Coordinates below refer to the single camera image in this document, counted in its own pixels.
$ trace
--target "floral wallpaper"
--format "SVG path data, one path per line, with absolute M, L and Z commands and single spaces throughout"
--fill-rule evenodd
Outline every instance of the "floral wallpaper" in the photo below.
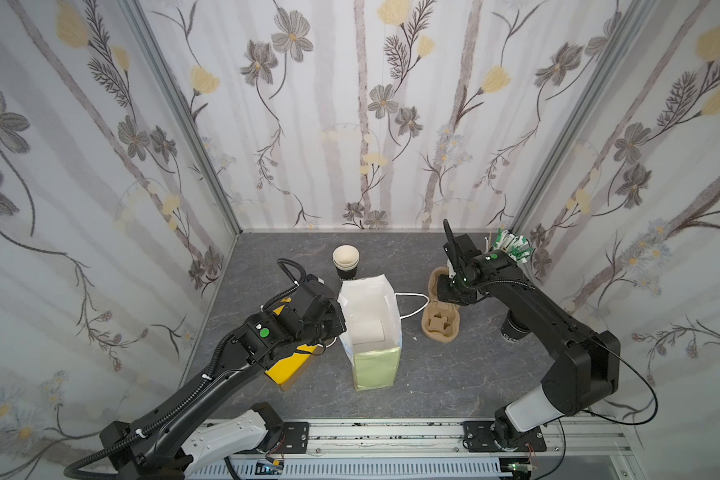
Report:
M 656 388 L 625 427 L 646 475 L 720 478 L 720 2 L 657 3 L 523 227 L 528 274 Z M 621 371 L 597 410 L 648 419 Z
M 0 2 L 0 478 L 61 476 L 189 361 L 233 237 L 157 91 L 116 4 Z
M 242 226 L 346 230 L 511 223 L 629 7 L 140 4 Z

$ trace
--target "bag handle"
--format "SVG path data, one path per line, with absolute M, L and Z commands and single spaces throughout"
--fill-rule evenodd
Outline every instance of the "bag handle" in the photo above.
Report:
M 418 310 L 416 310 L 416 311 L 413 312 L 413 313 L 409 313 L 409 314 L 407 314 L 407 315 L 401 316 L 401 317 L 400 317 L 400 320 L 406 319 L 406 318 L 408 318 L 408 317 L 410 317 L 410 316 L 413 316 L 413 315 L 421 312 L 427 305 L 429 305 L 429 296 L 426 296 L 426 295 L 423 294 L 423 293 L 397 293 L 397 292 L 395 292 L 394 295 L 395 295 L 395 296 L 397 296 L 397 295 L 422 296 L 423 298 L 427 299 L 427 302 L 426 302 L 425 304 L 423 304 L 421 308 L 419 308 Z

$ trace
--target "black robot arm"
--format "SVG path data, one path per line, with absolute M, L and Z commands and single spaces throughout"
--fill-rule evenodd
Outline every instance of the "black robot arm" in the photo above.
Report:
M 104 449 L 68 466 L 64 474 L 128 480 L 184 478 L 186 467 L 196 459 L 184 453 L 182 446 L 186 447 L 186 440 L 224 401 L 255 375 L 299 352 L 299 346 L 321 344 L 345 332 L 336 294 L 299 264 L 286 259 L 279 259 L 278 264 L 294 286 L 227 333 L 208 366 L 157 408 L 131 423 L 109 424 L 100 434 Z M 297 266 L 298 279 L 286 265 Z M 267 404 L 252 410 L 266 427 L 258 448 L 271 450 L 282 434 L 282 420 Z M 103 458 L 109 458 L 117 476 L 80 470 Z
M 496 413 L 497 444 L 514 448 L 533 429 L 560 416 L 572 416 L 618 388 L 617 338 L 597 333 L 560 308 L 531 283 L 502 250 L 481 252 L 469 235 L 454 237 L 444 221 L 443 245 L 455 275 L 438 278 L 438 299 L 471 305 L 488 296 L 509 307 L 502 336 L 516 342 L 533 333 L 554 359 L 537 390 Z

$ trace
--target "white cup lid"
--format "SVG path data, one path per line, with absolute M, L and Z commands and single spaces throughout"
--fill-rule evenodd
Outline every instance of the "white cup lid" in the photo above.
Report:
M 360 252 L 352 245 L 341 245 L 333 251 L 333 263 L 342 270 L 349 270 L 360 261 Z

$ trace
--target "stacked cup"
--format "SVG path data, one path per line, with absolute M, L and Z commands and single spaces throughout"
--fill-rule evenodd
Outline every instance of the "stacked cup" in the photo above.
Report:
M 341 245 L 333 251 L 333 264 L 342 280 L 354 280 L 358 272 L 360 252 L 352 245 Z

